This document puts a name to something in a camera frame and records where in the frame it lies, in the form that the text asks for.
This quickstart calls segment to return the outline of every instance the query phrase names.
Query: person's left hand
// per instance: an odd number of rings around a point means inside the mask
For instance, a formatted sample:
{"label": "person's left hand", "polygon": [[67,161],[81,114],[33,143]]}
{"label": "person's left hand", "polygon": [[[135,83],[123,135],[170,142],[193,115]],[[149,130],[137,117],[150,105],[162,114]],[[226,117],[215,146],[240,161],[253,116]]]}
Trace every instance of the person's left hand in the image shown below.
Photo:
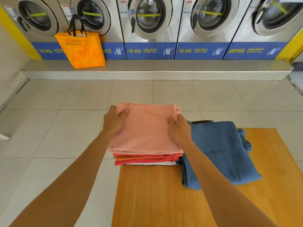
{"label": "person's left hand", "polygon": [[111,106],[108,113],[104,115],[103,130],[115,135],[125,125],[125,119],[129,113],[129,109],[124,109],[119,115],[117,114],[116,107]]}

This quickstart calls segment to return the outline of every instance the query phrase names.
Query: wooden tabletop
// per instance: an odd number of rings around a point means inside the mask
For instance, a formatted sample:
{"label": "wooden tabletop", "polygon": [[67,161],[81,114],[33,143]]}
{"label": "wooden tabletop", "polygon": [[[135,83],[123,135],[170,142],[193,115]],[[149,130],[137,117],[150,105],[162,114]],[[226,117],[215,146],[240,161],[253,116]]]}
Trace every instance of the wooden tabletop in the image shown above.
{"label": "wooden tabletop", "polygon": [[[275,129],[245,128],[263,179],[237,188],[279,227],[303,226],[303,173]],[[112,227],[216,227],[180,166],[121,166]]]}

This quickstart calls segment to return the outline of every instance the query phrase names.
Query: bag strap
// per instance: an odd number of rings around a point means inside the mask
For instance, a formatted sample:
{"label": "bag strap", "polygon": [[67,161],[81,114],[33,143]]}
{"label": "bag strap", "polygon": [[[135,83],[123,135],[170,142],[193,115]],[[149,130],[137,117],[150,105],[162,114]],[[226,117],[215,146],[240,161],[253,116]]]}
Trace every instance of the bag strap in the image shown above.
{"label": "bag strap", "polygon": [[83,34],[83,31],[85,32],[85,36],[87,36],[86,34],[86,31],[85,31],[85,27],[84,27],[84,22],[83,20],[85,20],[86,17],[80,17],[79,15],[77,14],[74,14],[71,18],[71,22],[70,22],[70,25],[69,25],[69,28],[67,29],[67,33],[71,36],[71,32],[73,32],[73,36],[75,37],[76,36],[76,20],[80,20],[81,22],[81,33]]}

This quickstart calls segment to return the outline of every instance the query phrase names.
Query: folded clothes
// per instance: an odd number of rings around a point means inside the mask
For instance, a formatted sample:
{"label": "folded clothes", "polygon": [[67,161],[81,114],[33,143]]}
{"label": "folded clothes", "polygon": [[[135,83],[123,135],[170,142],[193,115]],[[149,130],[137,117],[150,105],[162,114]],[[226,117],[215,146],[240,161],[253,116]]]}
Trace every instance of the folded clothes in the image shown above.
{"label": "folded clothes", "polygon": [[129,159],[129,160],[121,160],[116,161],[115,166],[128,164],[128,163],[160,163],[160,162],[173,162],[179,159],[178,156],[172,158],[159,158],[159,159]]}
{"label": "folded clothes", "polygon": [[117,113],[129,109],[125,126],[109,144],[108,150],[115,154],[176,154],[183,153],[169,137],[167,117],[177,121],[180,108],[153,104],[119,103]]}
{"label": "folded clothes", "polygon": [[147,165],[147,166],[154,166],[154,165],[161,165],[161,166],[173,166],[176,165],[176,161],[173,162],[161,162],[161,163],[128,163],[124,165]]}
{"label": "folded clothes", "polygon": [[[188,123],[194,143],[232,184],[245,184],[262,178],[248,155],[252,146],[245,139],[243,129],[237,130],[233,122]],[[186,154],[177,163],[182,165],[183,185],[201,189]]]}
{"label": "folded clothes", "polygon": [[113,154],[114,158],[117,161],[121,160],[130,160],[130,159],[162,159],[165,158],[168,161],[169,160],[175,160],[176,157],[180,157],[183,154],[182,153],[177,153],[177,154],[171,154],[171,155],[122,155],[122,154]]}

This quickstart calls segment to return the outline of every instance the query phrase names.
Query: tiled ledge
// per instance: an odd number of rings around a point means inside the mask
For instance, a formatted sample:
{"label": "tiled ledge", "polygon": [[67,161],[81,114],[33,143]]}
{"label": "tiled ledge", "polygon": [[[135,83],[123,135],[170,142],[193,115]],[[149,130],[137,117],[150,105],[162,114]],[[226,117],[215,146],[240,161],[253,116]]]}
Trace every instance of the tiled ledge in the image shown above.
{"label": "tiled ledge", "polygon": [[69,61],[32,60],[22,72],[36,80],[282,80],[292,69],[285,61],[111,60],[75,69]]}

